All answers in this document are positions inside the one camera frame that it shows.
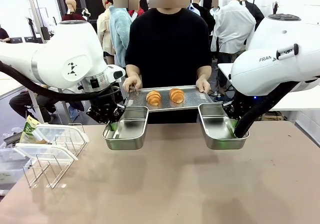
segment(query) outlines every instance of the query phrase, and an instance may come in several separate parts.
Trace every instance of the croissant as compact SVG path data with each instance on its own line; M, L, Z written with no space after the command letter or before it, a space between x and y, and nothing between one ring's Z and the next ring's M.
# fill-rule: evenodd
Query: croissant
M185 93L183 90L173 88L169 92L170 100L174 103L180 104L185 100Z
M152 90L146 96L146 101L150 105L157 107L157 106L159 106L159 104L161 102L161 95L160 95L160 93L158 91Z

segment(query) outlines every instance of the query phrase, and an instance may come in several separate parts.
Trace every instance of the black t-shirt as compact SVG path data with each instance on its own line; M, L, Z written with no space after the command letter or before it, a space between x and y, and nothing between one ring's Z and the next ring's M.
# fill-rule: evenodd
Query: black t-shirt
M125 61L140 69L143 88L195 85L197 70L212 62L208 26L184 8L175 14L150 9L131 24ZM197 113L151 113L149 123L192 123Z
M8 33L6 32L5 29L0 28L0 39L3 40L3 39L6 39L6 38L9 38Z

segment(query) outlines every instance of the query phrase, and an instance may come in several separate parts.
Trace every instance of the stainless steel container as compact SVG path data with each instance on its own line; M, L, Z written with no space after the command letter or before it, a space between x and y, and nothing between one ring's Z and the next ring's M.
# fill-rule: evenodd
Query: stainless steel container
M231 120L221 103L204 103L198 107L201 129L208 148L213 150L237 150L243 148L249 132L236 138Z
M115 131L108 124L103 138L111 150L138 150L143 147L149 110L145 106L127 106Z

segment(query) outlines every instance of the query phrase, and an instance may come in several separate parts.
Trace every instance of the logo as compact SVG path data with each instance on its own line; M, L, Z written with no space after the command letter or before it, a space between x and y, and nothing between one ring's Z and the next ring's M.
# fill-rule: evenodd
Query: logo
M292 52L292 49L286 50L284 53L285 53L285 54L289 54L290 52Z
M271 56L262 57L262 58L260 58L259 62L264 62L264 61L269 60L269 59L272 59L272 57Z
M76 76L77 74L75 73L74 69L77 65L75 65L73 62L71 62L68 64L68 66L71 66L71 71L68 73L68 75L74 74Z

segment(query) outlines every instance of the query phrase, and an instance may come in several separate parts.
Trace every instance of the black jacket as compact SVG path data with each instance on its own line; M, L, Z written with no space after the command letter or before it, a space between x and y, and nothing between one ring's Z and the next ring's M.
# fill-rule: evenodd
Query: black jacket
M261 21L265 18L265 16L262 14L261 10L257 7L256 4L250 3L247 0L245 0L245 6L254 17L256 21L254 30L257 30L258 26L260 25Z
M199 10L200 16L204 19L205 23L208 25L208 31L210 35L211 32L214 30L215 24L216 24L214 17L210 14L210 11L207 8L200 6L197 3L192 3L192 5L194 8Z

